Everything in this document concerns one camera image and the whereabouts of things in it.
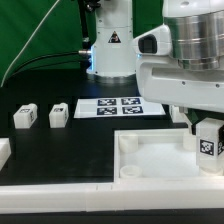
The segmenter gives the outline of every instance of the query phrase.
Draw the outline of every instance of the green wall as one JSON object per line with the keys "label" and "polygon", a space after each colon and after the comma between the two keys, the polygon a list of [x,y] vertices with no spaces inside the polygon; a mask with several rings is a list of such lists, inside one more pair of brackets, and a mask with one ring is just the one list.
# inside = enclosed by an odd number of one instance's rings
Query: green wall
{"label": "green wall", "polygon": [[[0,80],[12,60],[22,49],[32,32],[56,0],[0,1]],[[140,35],[162,23],[162,0],[133,0],[134,35]],[[88,15],[92,39],[95,38],[94,16]],[[41,27],[26,51],[17,61],[21,63],[39,55],[68,52],[81,48],[81,27],[77,0],[61,0]],[[54,68],[74,68],[77,64]]]}

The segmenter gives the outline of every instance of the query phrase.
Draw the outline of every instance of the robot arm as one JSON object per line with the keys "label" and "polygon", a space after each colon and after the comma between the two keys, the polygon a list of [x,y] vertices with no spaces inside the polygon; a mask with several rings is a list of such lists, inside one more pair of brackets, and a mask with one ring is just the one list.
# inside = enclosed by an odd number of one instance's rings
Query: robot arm
{"label": "robot arm", "polygon": [[134,42],[148,101],[224,112],[224,2],[165,0],[164,25]]}

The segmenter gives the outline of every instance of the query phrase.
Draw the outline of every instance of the marker on cube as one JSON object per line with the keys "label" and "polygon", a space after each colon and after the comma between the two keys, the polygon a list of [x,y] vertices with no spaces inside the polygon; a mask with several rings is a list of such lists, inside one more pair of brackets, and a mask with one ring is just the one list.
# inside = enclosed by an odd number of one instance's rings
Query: marker on cube
{"label": "marker on cube", "polygon": [[37,119],[37,105],[23,105],[13,115],[16,129],[29,129]]}
{"label": "marker on cube", "polygon": [[51,128],[64,128],[69,117],[68,104],[61,103],[53,106],[50,114],[50,127]]}

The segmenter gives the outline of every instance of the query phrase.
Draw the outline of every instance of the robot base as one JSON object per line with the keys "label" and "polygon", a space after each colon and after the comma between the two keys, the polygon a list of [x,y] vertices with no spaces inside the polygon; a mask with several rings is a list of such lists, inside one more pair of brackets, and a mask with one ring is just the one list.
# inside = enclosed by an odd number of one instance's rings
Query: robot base
{"label": "robot base", "polygon": [[100,82],[104,84],[125,84],[125,83],[134,83],[136,82],[136,75],[129,76],[119,76],[119,77],[108,77],[108,76],[99,76],[95,74],[87,74],[89,80]]}

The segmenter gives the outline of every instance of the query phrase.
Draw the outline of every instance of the blue light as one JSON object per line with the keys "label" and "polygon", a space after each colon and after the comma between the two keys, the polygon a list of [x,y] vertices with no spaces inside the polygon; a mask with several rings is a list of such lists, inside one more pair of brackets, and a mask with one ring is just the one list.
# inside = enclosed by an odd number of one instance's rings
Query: blue light
{"label": "blue light", "polygon": [[94,70],[93,46],[91,47],[91,70]]}

